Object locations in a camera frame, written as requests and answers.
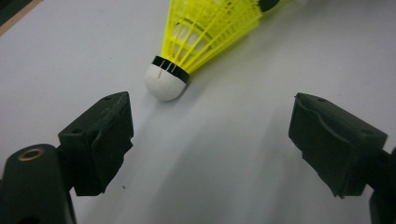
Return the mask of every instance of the yellow shuttlecock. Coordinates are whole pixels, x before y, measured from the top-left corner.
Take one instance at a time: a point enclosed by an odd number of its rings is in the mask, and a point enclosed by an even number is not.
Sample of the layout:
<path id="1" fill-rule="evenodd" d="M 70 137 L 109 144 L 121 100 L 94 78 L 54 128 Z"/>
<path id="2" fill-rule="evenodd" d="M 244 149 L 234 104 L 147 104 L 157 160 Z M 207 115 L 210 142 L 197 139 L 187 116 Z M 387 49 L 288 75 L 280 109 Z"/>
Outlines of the yellow shuttlecock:
<path id="1" fill-rule="evenodd" d="M 161 56 L 145 75 L 159 100 L 177 98 L 191 74 L 259 25 L 278 0 L 171 0 Z"/>

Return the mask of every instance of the black plastic part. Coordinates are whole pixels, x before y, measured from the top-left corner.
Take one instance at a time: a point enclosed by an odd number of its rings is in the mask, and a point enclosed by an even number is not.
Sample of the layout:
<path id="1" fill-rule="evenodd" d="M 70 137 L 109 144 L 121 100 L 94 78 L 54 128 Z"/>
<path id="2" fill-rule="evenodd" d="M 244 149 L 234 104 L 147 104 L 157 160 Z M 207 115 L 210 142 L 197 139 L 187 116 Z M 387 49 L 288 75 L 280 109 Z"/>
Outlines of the black plastic part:
<path id="1" fill-rule="evenodd" d="M 0 26 L 31 2 L 32 0 L 0 0 Z"/>
<path id="2" fill-rule="evenodd" d="M 279 0 L 261 0 L 259 2 L 259 6 L 262 9 L 262 12 L 268 11 L 279 2 Z"/>
<path id="3" fill-rule="evenodd" d="M 31 146 L 10 156 L 0 187 L 0 223 L 76 223 L 53 146 Z"/>
<path id="4" fill-rule="evenodd" d="M 341 198 L 362 194 L 370 182 L 367 172 L 375 172 L 372 158 L 381 157 L 387 139 L 337 105 L 303 93 L 295 98 L 289 137 L 334 196 Z"/>
<path id="5" fill-rule="evenodd" d="M 59 133 L 67 186 L 74 186 L 78 196 L 105 192 L 132 147 L 133 136 L 128 92 L 109 95 L 93 105 Z"/>
<path id="6" fill-rule="evenodd" d="M 156 56 L 154 58 L 154 61 L 152 61 L 152 64 L 159 66 L 161 69 L 172 74 L 174 77 L 177 77 L 184 83 L 187 83 L 190 79 L 190 75 L 186 71 L 184 71 L 181 67 L 177 66 L 177 64 L 172 63 L 171 61 L 163 57 Z"/>
<path id="7" fill-rule="evenodd" d="M 370 198 L 370 216 L 372 224 L 395 224 L 396 204 L 374 192 Z"/>

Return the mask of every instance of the white surface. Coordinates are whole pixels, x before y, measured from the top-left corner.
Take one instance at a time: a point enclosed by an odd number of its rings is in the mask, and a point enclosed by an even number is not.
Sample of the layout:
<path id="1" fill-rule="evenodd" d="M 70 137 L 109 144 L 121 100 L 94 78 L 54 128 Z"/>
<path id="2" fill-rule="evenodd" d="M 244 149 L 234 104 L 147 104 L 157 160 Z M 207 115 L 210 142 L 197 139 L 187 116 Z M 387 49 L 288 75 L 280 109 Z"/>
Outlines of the white surface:
<path id="1" fill-rule="evenodd" d="M 167 4 L 44 1 L 0 37 L 1 171 L 13 152 L 58 146 L 90 105 L 128 91 L 134 147 L 104 195 L 73 197 L 79 223 L 370 223 L 369 188 L 334 198 L 288 128 L 300 91 L 396 146 L 396 2 L 295 1 L 164 103 L 144 74 Z"/>
<path id="2" fill-rule="evenodd" d="M 180 78 L 175 77 L 155 64 L 148 66 L 148 71 L 145 74 L 145 84 L 148 92 L 162 101 L 176 99 L 186 87 L 186 83 Z"/>

